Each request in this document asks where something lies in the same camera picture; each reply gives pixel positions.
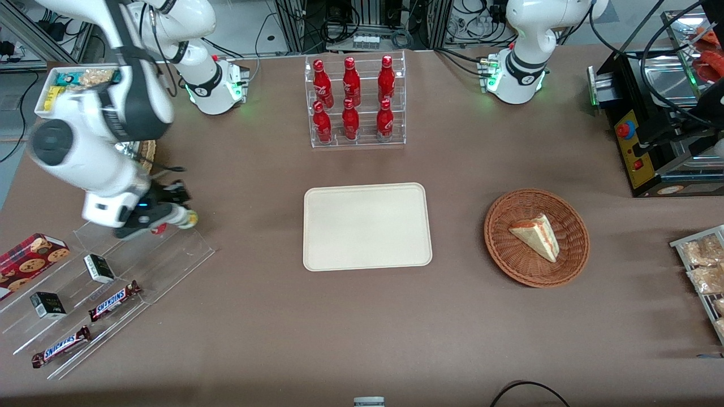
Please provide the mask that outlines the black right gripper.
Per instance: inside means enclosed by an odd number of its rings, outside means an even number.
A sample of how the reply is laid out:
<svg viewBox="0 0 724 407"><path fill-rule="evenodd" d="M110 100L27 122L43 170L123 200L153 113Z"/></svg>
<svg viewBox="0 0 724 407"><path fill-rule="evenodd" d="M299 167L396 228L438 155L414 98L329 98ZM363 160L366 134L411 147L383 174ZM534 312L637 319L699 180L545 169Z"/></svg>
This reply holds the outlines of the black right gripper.
<svg viewBox="0 0 724 407"><path fill-rule="evenodd" d="M186 210L191 210L188 202L191 200L186 184L183 180L174 180L173 183L165 185L157 180L150 181L150 187L148 190L148 208L153 209L161 204L175 204L179 205ZM175 214L171 211L169 214L161 217L157 221L157 227L160 229L165 228L165 225L169 221L173 220Z"/></svg>

